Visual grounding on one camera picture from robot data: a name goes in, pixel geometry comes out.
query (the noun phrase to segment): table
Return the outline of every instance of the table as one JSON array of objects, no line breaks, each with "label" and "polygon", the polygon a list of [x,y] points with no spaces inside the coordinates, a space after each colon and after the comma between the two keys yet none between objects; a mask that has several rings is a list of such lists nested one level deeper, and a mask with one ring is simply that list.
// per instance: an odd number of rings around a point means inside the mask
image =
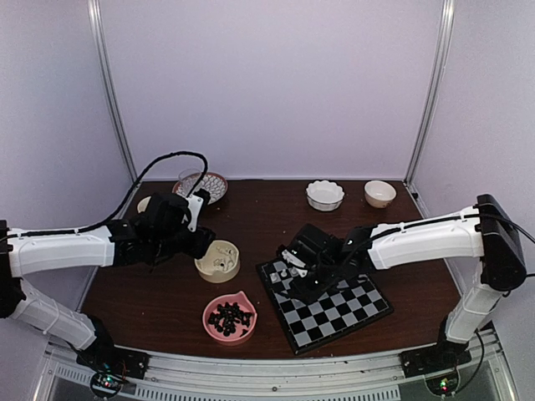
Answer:
[{"label": "table", "polygon": [[[272,260],[304,223],[344,237],[354,226],[420,219],[401,182],[394,203],[377,210],[364,200],[363,181],[340,181],[345,191],[339,209],[323,213],[306,200],[307,181],[230,181],[223,199],[208,206],[200,224],[214,230],[241,252],[241,271],[231,281],[211,284],[197,274],[193,260],[177,255],[154,271],[144,265],[99,269],[82,312],[101,318],[118,345],[162,353],[214,358],[297,358],[293,355],[255,266]],[[138,201],[173,182],[145,182]],[[413,347],[436,341],[441,320],[459,300],[443,261],[426,261],[377,272],[373,278],[394,306],[394,313],[299,358],[346,356]],[[243,290],[255,305],[258,321],[251,339],[237,347],[215,343],[204,332],[201,315],[214,297]]]}]

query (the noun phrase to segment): scalloped white bowl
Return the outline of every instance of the scalloped white bowl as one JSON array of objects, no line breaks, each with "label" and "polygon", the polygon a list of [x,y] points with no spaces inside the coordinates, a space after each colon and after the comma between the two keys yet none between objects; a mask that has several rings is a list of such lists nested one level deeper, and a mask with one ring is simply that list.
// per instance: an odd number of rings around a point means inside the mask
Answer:
[{"label": "scalloped white bowl", "polygon": [[344,189],[332,181],[315,181],[308,184],[307,200],[317,211],[333,211],[344,199]]}]

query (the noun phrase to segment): white wall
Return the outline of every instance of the white wall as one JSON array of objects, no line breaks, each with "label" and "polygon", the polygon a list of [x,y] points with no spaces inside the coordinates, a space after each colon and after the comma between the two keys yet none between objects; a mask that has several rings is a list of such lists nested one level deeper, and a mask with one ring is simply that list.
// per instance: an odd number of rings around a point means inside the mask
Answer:
[{"label": "white wall", "polygon": [[[0,218],[21,228],[105,217],[129,181],[113,134],[85,0],[0,3]],[[76,307],[87,268],[28,280]],[[28,400],[46,338],[0,321],[0,399]]]},{"label": "white wall", "polygon": [[[440,99],[415,184],[439,215],[493,194],[509,216],[535,233],[535,3],[457,2]],[[524,242],[527,269],[535,248]],[[474,262],[457,260],[465,281]],[[521,399],[533,399],[535,281],[494,315]]]},{"label": "white wall", "polygon": [[231,178],[404,176],[441,0],[101,4],[138,170],[189,149]]}]

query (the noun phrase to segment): pink bowl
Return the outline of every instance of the pink bowl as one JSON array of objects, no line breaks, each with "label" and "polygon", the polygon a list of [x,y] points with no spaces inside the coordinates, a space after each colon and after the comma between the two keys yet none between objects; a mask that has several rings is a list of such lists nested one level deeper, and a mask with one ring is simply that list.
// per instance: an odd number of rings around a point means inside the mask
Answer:
[{"label": "pink bowl", "polygon": [[[208,318],[210,317],[210,314],[213,312],[217,313],[217,305],[225,305],[225,302],[228,302],[231,305],[234,302],[237,302],[242,311],[252,313],[251,325],[247,327],[238,323],[236,325],[236,332],[234,332],[228,337],[223,336],[222,332],[218,332],[211,324],[208,324]],[[246,342],[249,338],[251,338],[252,332],[254,331],[254,328],[257,324],[257,311],[254,309],[254,306],[249,302],[245,295],[245,292],[243,291],[240,291],[237,294],[221,295],[220,297],[211,300],[210,303],[206,306],[204,312],[202,313],[202,324],[204,325],[204,329],[206,330],[206,332],[210,334],[210,337],[212,337],[218,343],[229,346],[238,345]],[[248,332],[242,336],[243,329],[248,330]]]}]

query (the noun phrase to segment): white cable tie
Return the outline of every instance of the white cable tie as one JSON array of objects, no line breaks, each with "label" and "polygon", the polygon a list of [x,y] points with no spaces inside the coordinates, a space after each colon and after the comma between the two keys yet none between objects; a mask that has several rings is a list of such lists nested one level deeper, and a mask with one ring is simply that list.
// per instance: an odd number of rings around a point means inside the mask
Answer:
[{"label": "white cable tie", "polygon": [[48,330],[50,330],[52,327],[54,327],[54,324],[56,324],[59,320],[59,307],[58,303],[53,299],[52,300],[54,307],[56,308],[56,318],[50,323],[50,325],[43,330],[43,334],[46,336],[48,334]]}]

